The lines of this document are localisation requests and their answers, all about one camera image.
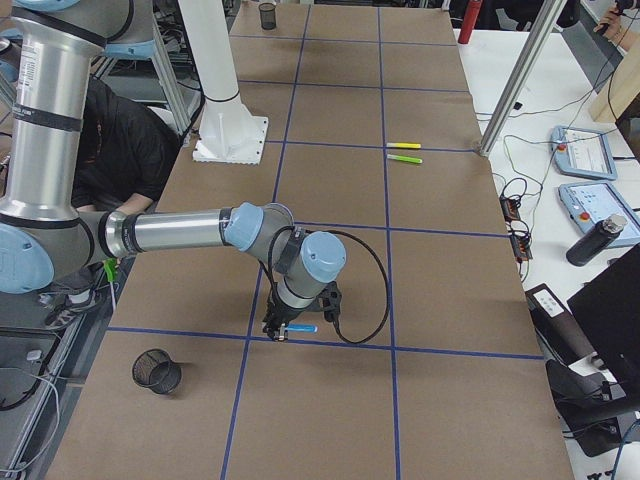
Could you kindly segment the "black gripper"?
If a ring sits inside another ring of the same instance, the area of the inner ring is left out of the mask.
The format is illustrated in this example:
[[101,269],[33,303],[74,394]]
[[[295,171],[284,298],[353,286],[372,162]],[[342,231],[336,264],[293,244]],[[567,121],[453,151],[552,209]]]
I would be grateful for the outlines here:
[[263,332],[278,342],[288,340],[288,325],[304,312],[303,308],[293,308],[276,295],[267,299],[267,310],[263,319]]

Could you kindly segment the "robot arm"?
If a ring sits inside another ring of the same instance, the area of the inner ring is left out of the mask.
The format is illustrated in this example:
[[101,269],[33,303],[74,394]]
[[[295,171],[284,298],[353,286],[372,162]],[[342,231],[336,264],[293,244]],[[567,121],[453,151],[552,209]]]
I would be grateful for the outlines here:
[[62,300],[46,319],[62,329],[98,305],[100,261],[153,250],[231,245],[273,282],[264,331],[285,340],[304,311],[338,311],[329,294],[346,262],[328,232],[295,227],[280,204],[196,213],[151,211],[180,149],[175,130],[90,73],[99,56],[164,57],[149,1],[17,1],[22,35],[13,143],[1,199],[1,289]]

